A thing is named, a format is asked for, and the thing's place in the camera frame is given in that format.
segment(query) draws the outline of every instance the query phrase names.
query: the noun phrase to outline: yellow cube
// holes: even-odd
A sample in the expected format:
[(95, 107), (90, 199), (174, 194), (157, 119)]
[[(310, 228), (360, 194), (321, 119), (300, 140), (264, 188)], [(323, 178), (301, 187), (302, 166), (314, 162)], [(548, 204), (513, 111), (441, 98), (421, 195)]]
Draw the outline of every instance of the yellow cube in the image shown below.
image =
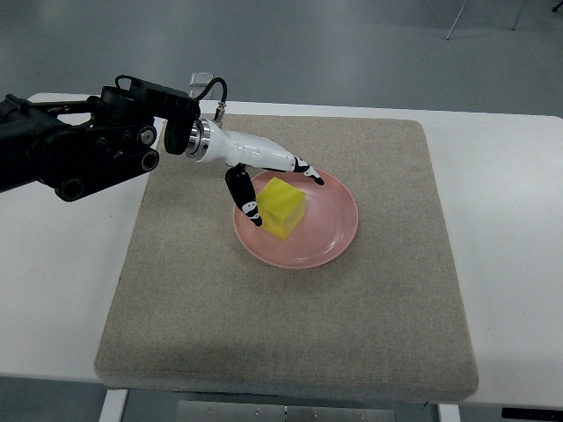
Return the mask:
[(262, 228), (281, 240), (288, 238), (305, 216), (305, 192), (272, 178), (256, 195)]

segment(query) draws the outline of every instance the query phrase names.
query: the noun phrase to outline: chair leg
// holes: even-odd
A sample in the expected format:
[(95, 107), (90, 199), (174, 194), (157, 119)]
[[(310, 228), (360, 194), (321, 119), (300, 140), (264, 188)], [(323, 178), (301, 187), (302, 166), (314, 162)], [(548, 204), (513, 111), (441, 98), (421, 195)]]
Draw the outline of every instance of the chair leg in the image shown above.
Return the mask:
[(464, 1), (464, 5), (461, 6), (461, 9), (459, 10), (459, 13), (457, 14), (457, 18), (454, 21), (454, 25), (451, 26), (450, 32), (448, 33), (448, 36), (446, 37), (446, 40), (450, 39), (450, 35), (452, 33), (452, 31), (454, 30), (454, 27), (456, 26), (457, 20), (459, 19), (459, 17), (461, 16), (461, 14), (463, 13), (464, 9), (465, 9), (465, 5), (467, 4), (467, 0)]
[(518, 25), (518, 21), (520, 20), (520, 16), (522, 15), (522, 10), (524, 8), (524, 3), (526, 3), (526, 0), (522, 0), (522, 3), (520, 4), (520, 10), (518, 11), (518, 15), (516, 16), (516, 20), (514, 21), (514, 24), (512, 25), (512, 30), (514, 31), (516, 29), (516, 25)]

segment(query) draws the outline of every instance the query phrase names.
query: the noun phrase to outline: table leg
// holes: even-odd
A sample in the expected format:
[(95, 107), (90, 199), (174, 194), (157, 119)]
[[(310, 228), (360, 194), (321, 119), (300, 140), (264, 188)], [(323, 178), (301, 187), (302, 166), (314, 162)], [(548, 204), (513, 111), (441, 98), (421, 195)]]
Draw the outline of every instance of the table leg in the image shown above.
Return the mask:
[(452, 33), (452, 31), (454, 30), (454, 27), (456, 26), (457, 20), (459, 19), (459, 17), (461, 16), (461, 14), (464, 12), (465, 9), (465, 5), (467, 4), (467, 0), (464, 1), (464, 5), (461, 6), (461, 9), (459, 10), (459, 13), (457, 14), (457, 18), (454, 21), (454, 25), (451, 26), (450, 32), (448, 33), (448, 36), (446, 37), (446, 40), (450, 39), (450, 35)]
[(459, 407), (455, 404), (438, 404), (440, 422), (461, 422)]
[(99, 422), (120, 422), (125, 401), (127, 400), (127, 389), (109, 389), (106, 393), (104, 407), (99, 415)]
[(526, 3), (526, 0), (522, 0), (522, 3), (520, 4), (520, 10), (518, 11), (518, 15), (516, 16), (516, 20), (514, 21), (514, 24), (512, 25), (512, 30), (514, 31), (516, 29), (516, 25), (518, 25), (518, 21), (520, 20), (520, 15), (522, 15), (522, 10), (524, 8), (524, 3)]

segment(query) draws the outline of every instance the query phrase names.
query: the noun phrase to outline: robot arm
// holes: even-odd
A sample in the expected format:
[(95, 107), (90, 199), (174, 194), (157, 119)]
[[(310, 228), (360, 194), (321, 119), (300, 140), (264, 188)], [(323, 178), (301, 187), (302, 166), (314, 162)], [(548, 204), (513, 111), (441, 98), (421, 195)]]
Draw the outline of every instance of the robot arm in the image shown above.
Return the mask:
[[(123, 79), (130, 81), (128, 89), (120, 87)], [(215, 119), (200, 119), (199, 100), (216, 83), (223, 85), (223, 98)], [(154, 117), (168, 119), (166, 152), (234, 166), (225, 175), (227, 186), (256, 225), (261, 219), (246, 165), (301, 172), (324, 184), (304, 160), (277, 143), (221, 129), (227, 96), (221, 78), (197, 98), (131, 76), (118, 76), (115, 84), (85, 101), (31, 103), (7, 95), (0, 103), (0, 192), (38, 180), (73, 201), (152, 171), (159, 159), (151, 148), (157, 136)], [(90, 113), (91, 118), (76, 126), (58, 120), (69, 113)]]

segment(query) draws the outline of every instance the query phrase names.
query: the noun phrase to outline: round plate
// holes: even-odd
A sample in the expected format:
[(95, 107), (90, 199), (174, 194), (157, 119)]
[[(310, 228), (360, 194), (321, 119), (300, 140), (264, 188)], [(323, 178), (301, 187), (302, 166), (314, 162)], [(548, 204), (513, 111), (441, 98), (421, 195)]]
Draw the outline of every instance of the round plate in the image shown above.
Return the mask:
[(256, 227), (234, 207), (235, 232), (252, 255), (281, 268), (312, 268), (335, 259), (350, 245), (358, 228), (358, 207), (352, 193), (334, 176), (318, 173), (325, 181), (323, 186), (290, 172), (265, 171), (252, 179), (256, 193), (277, 177), (304, 191), (306, 200), (305, 217), (286, 240)]

